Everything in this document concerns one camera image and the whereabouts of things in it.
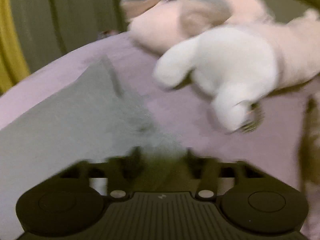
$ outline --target gray cloth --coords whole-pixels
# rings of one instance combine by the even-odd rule
[[[153,124],[139,96],[120,85],[109,60],[100,60],[0,131],[0,238],[4,221],[19,226],[15,203],[23,192],[79,159],[124,155],[133,146],[167,163],[184,153]],[[149,169],[159,168],[155,163]],[[164,165],[146,187],[163,182],[170,168]]]

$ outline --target curtain fold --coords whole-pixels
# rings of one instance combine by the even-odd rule
[[[11,14],[10,0],[0,0],[0,93],[30,75]]]

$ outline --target white logo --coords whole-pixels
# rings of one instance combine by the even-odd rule
[[[167,196],[166,195],[161,195],[161,196],[158,196],[158,198],[160,198],[160,199],[164,199],[164,198],[166,198]]]

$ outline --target curtain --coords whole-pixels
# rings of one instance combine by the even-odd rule
[[[0,0],[0,93],[30,75],[15,31],[9,0]]]

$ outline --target plush toy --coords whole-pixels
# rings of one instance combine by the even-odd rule
[[[272,21],[263,0],[121,0],[129,35],[163,54],[213,26]]]
[[[288,24],[222,25],[169,49],[154,77],[173,88],[191,74],[221,124],[235,131],[251,105],[275,89],[304,83],[320,72],[319,13],[307,10]]]

